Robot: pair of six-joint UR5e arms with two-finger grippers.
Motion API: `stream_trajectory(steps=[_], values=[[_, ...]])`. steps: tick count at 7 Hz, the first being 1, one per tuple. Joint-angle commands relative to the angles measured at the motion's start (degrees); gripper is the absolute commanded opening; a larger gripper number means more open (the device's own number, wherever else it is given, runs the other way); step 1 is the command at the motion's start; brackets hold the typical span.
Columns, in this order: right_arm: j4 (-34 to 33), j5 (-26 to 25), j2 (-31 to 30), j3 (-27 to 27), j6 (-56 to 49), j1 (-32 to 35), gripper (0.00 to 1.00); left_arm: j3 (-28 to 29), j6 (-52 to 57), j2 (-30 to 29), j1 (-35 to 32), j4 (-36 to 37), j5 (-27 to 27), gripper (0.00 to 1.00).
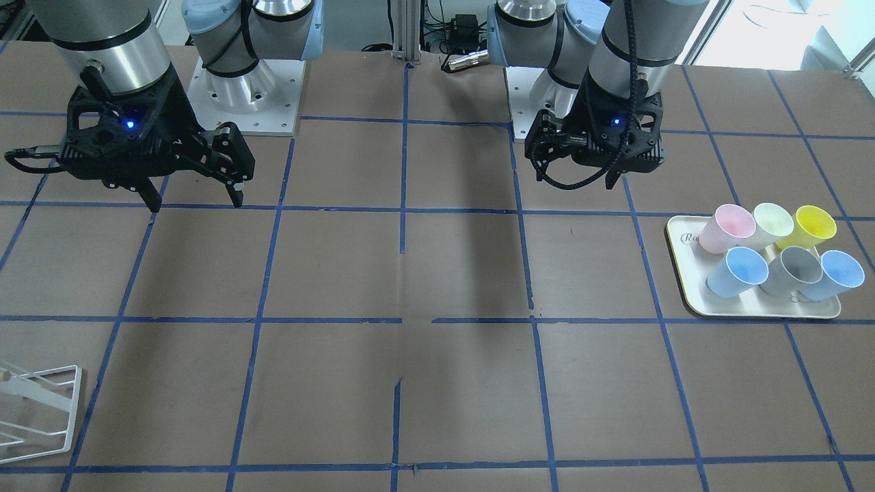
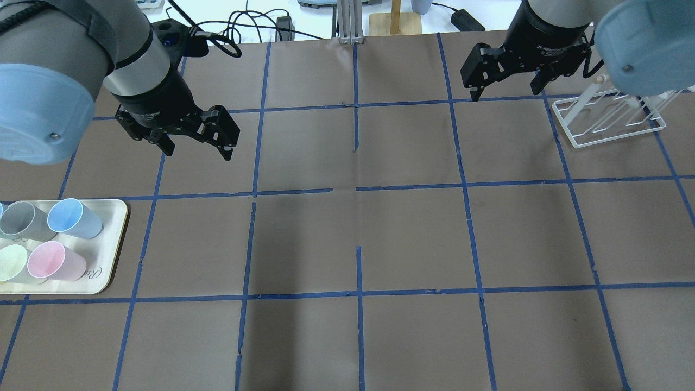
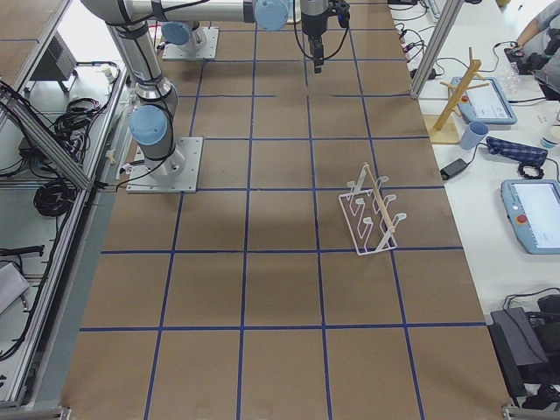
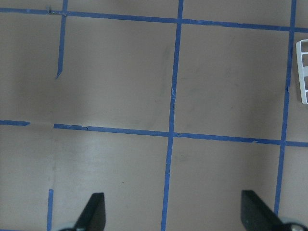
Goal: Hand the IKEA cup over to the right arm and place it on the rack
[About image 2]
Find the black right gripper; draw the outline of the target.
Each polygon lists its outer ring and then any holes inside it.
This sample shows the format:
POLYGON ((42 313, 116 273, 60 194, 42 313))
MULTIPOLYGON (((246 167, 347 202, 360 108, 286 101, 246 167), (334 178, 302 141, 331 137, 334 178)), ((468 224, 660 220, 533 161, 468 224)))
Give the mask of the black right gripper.
POLYGON ((477 43, 462 65, 462 82, 469 89, 471 100, 479 101, 488 86, 506 78, 504 70, 537 70, 529 84, 534 96, 559 77, 574 75, 590 54, 584 34, 588 26, 588 22, 576 27, 553 24, 541 17, 531 3, 521 3, 502 46, 477 43))

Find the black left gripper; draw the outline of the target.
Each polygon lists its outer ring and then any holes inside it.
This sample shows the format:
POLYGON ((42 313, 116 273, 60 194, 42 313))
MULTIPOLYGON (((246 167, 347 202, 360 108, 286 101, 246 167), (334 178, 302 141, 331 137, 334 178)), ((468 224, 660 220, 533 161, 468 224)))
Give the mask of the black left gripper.
POLYGON ((211 144, 224 161, 231 160, 241 135, 240 127, 223 105, 215 105, 202 112, 176 68, 170 68, 151 91, 136 96, 115 94, 115 99, 121 106, 115 118, 132 140, 147 138, 165 156, 172 156, 175 144, 166 133, 171 130, 175 135, 186 135, 201 143, 211 144))

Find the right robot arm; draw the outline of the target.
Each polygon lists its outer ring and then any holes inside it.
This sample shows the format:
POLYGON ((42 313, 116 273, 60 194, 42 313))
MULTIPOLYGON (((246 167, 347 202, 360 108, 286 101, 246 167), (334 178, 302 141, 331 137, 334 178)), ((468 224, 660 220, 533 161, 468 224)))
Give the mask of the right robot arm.
POLYGON ((593 50, 617 89, 658 96, 694 84, 692 1, 523 1, 501 46, 477 43, 460 70, 471 99, 513 74, 534 72, 537 96, 575 74, 593 50))

